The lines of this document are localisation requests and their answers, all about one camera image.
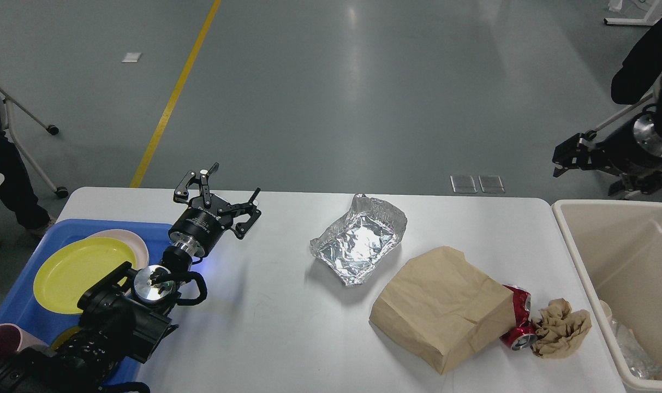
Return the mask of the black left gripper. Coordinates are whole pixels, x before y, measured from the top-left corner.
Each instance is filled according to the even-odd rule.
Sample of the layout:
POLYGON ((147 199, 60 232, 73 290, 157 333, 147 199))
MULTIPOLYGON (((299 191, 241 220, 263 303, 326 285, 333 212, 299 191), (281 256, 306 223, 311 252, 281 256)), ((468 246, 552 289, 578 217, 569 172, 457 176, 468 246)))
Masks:
POLYGON ((173 202, 186 204, 188 209, 169 229, 169 239, 176 247, 184 245, 184 251, 193 257, 208 256, 226 230, 243 239, 262 214, 257 205, 260 188, 246 202, 218 206, 209 184, 210 176, 218 169, 219 163, 215 162, 209 169, 189 171, 174 189, 173 202), (192 186, 198 188, 198 196, 189 196, 192 186), (208 212, 212 209, 217 211, 217 218, 208 212))

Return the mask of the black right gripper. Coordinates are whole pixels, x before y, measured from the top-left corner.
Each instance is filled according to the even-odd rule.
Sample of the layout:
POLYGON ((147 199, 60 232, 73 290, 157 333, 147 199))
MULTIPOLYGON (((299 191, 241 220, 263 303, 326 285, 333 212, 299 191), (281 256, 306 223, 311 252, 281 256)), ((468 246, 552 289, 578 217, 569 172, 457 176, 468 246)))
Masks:
POLYGON ((625 192, 621 200, 629 200, 635 192, 652 195, 662 189, 662 115, 638 114, 595 146, 596 136, 596 131, 577 133, 557 145, 553 177, 571 169, 599 168, 618 176, 608 196, 625 192))

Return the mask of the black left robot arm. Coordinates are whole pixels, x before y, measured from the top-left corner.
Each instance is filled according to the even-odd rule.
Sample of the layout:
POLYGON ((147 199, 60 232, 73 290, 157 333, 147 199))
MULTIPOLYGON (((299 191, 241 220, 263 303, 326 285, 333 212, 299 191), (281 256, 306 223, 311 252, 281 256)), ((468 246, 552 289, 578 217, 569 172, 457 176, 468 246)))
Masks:
POLYGON ((177 329, 169 318, 174 308, 206 300, 206 281, 193 265, 227 231, 243 239, 261 216, 259 188, 238 204, 211 192, 209 179, 218 168, 191 171, 174 189, 174 202, 186 209, 169 229, 170 244, 156 265, 136 270, 124 261, 86 289, 77 301, 78 330, 56 350, 31 345, 0 358, 0 392, 149 392, 146 383, 105 381, 124 358, 149 360, 177 329))

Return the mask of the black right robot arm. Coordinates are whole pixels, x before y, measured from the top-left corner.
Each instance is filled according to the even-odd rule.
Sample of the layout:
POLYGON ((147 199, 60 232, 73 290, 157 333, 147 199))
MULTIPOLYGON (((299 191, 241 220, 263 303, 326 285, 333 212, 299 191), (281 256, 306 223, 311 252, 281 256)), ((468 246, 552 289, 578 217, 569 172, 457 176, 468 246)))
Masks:
POLYGON ((626 105, 588 131, 554 149, 553 177, 567 171, 599 171, 617 177, 610 197, 651 195, 662 189, 662 74, 638 102, 626 105))

